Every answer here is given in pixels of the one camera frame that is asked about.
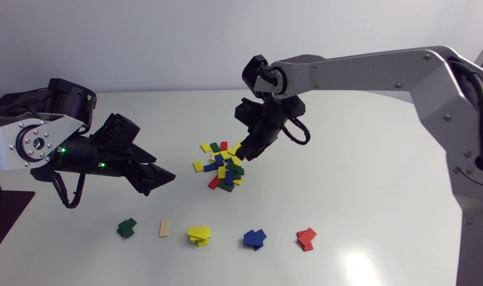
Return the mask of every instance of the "blue block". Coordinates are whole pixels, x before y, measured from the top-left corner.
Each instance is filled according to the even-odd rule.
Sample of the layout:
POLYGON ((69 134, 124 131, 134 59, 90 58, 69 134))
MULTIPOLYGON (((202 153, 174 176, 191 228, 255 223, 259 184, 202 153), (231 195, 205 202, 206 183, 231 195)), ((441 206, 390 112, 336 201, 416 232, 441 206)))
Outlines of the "blue block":
POLYGON ((210 172, 210 171, 217 170, 217 169, 218 169, 218 166, 216 164, 209 164, 209 165, 204 166, 205 172, 210 172))
POLYGON ((260 237, 261 239, 265 239, 266 238, 266 234, 263 232, 263 230, 257 230, 256 231, 256 235, 258 237, 260 237))
POLYGON ((223 166, 223 157, 222 155, 218 154, 215 156, 215 162, 217 166, 223 166))
POLYGON ((234 184, 233 180, 234 180, 234 172, 231 170, 225 171, 225 184, 232 185, 234 184))
POLYGON ((243 244, 261 247, 263 246, 263 240, 260 238, 259 235, 256 235, 254 230, 251 230, 243 236, 243 244))

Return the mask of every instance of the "stack of yellow blocks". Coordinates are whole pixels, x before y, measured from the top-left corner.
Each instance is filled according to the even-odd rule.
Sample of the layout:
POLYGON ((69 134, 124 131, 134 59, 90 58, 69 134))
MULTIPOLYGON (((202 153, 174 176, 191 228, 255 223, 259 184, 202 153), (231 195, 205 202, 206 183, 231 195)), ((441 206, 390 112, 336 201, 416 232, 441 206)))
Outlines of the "stack of yellow blocks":
POLYGON ((190 242, 197 242, 198 247, 207 245, 208 238, 211 237, 208 226, 202 226, 200 228, 198 228, 197 226, 190 226, 187 235, 190 237, 190 242))

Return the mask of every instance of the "white wall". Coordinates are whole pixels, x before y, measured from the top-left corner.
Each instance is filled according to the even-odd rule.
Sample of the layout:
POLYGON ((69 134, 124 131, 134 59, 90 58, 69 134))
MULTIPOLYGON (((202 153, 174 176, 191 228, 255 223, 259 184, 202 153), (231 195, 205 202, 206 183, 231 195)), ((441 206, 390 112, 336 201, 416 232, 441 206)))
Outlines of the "white wall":
POLYGON ((61 77, 96 92, 245 88, 263 54, 483 47, 483 0, 0 0, 0 95, 61 77))

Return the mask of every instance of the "yellow block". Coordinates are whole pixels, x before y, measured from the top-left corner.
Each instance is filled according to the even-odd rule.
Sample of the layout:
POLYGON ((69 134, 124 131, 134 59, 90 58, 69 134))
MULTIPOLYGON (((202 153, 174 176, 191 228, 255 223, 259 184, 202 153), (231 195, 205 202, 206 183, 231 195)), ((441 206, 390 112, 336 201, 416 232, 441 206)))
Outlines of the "yellow block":
POLYGON ((240 158, 236 157, 236 156, 232 156, 231 157, 231 160, 233 161, 234 165, 238 165, 240 167, 242 167, 243 165, 241 164, 241 160, 240 158))
POLYGON ((224 160, 227 160, 231 157, 229 156, 229 153, 227 153, 227 151, 220 151, 220 155, 222 155, 224 160))
POLYGON ((210 237, 210 229, 208 226, 202 226, 200 228, 196 226, 190 226, 189 232, 187 232, 187 235, 197 237, 200 239, 208 239, 210 237))
POLYGON ((218 179, 225 179, 225 166, 218 167, 218 179))
POLYGON ((234 155, 236 155, 236 149, 234 149, 234 148, 227 149, 227 153, 234 156, 234 155))
POLYGON ((204 167, 201 164, 201 161, 195 161, 193 164, 194 164, 194 168, 196 169, 196 172, 204 171, 204 167))
POLYGON ((202 239, 197 241, 197 247, 208 245, 208 239, 202 239))
POLYGON ((192 242, 192 243, 194 243, 194 242, 196 242, 196 241, 198 241, 198 240, 201 240, 201 239, 200 239, 200 238, 198 238, 198 237, 195 237, 195 236, 191 236, 191 237, 190 237, 190 242, 192 242))
POLYGON ((205 153, 211 152, 211 147, 208 143, 202 143, 201 148, 205 153))

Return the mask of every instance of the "gray robot arm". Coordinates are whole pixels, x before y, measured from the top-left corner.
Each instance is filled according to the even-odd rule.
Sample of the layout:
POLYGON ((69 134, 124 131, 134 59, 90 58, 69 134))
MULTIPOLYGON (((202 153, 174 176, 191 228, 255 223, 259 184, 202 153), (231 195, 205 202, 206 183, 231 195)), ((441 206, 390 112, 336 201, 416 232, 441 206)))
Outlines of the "gray robot arm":
MULTIPOLYGON (((265 99, 265 104, 272 101, 274 110, 275 106, 288 109, 285 106, 293 97, 310 90, 407 92, 405 100, 414 103, 421 123, 446 150, 452 191, 462 208, 457 285, 483 285, 483 131, 480 130, 483 100, 476 98, 478 90, 467 81, 469 76, 476 76, 483 83, 483 69, 442 46, 328 60, 302 55, 271 65, 262 56, 256 56, 249 66, 243 79, 256 97, 265 99), (454 73, 454 67, 470 73, 454 73)), ((299 99, 293 102, 297 102, 297 109, 302 109, 296 115, 302 115, 304 104, 299 99)), ((240 119, 238 112, 242 109, 246 111, 249 107, 240 105, 236 118, 240 119)), ((264 114, 264 105, 255 106, 254 110, 253 114, 264 114)), ((240 151, 241 157, 248 154, 247 159, 251 160, 259 156, 279 132, 269 130, 284 128, 285 121, 291 119, 280 115, 280 121, 267 123, 261 132, 261 122, 268 118, 259 115, 258 120, 240 119, 249 126, 250 133, 244 141, 245 150, 240 151)))

